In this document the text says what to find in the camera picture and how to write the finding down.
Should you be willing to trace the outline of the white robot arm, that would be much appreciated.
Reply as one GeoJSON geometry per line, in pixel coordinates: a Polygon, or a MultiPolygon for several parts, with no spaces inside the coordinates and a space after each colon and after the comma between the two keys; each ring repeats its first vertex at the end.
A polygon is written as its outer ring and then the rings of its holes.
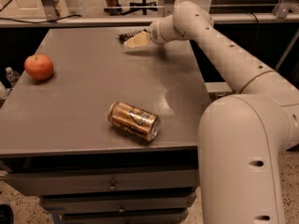
{"type": "Polygon", "coordinates": [[[299,90],[217,31],[192,2],[132,35],[124,45],[193,40],[233,90],[199,124],[204,224],[286,224],[278,154],[299,143],[299,90]]]}

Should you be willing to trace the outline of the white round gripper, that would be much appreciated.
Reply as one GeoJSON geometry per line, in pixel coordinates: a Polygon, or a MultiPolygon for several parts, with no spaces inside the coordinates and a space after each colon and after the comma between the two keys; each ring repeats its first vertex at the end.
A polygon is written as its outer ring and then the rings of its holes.
{"type": "Polygon", "coordinates": [[[177,38],[177,32],[173,23],[173,17],[163,17],[154,21],[149,26],[149,33],[142,32],[123,43],[126,49],[134,49],[147,46],[150,41],[161,45],[177,38]]]}

